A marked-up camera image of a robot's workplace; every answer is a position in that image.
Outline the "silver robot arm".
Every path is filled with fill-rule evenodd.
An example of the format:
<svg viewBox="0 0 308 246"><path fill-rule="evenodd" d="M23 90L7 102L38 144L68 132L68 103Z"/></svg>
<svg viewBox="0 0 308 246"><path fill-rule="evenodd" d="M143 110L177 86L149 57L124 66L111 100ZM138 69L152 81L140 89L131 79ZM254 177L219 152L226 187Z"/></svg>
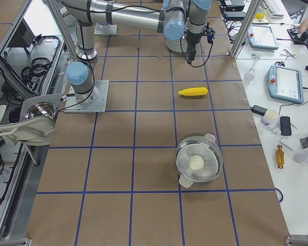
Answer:
<svg viewBox="0 0 308 246"><path fill-rule="evenodd" d="M163 1L160 10L113 1L45 1L76 60L67 67L72 93L63 99L70 112L102 112L106 108L108 81L96 80L98 53L94 46L95 26L114 25L147 29L163 34L166 46L181 53L191 65L196 46L215 31L207 23L211 1Z"/></svg>

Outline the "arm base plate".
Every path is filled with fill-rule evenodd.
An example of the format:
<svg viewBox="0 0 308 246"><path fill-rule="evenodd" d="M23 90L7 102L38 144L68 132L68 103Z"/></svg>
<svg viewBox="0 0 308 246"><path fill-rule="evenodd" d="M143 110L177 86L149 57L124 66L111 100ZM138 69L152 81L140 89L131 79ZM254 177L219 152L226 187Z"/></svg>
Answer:
<svg viewBox="0 0 308 246"><path fill-rule="evenodd" d="M84 101L87 95L76 94L66 99L65 113L104 113L106 111L108 80L96 80L92 94Z"/></svg>
<svg viewBox="0 0 308 246"><path fill-rule="evenodd" d="M110 36L117 34L117 25L104 25L97 23L94 26L94 34L98 36Z"/></svg>

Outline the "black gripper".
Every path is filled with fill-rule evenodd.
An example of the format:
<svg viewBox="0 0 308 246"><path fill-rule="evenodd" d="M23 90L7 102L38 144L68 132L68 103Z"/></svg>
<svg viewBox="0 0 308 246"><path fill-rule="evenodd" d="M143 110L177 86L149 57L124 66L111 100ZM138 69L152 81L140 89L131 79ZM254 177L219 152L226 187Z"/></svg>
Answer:
<svg viewBox="0 0 308 246"><path fill-rule="evenodd" d="M186 32L188 64L192 64L196 57L196 45L201 40L201 33Z"/></svg>

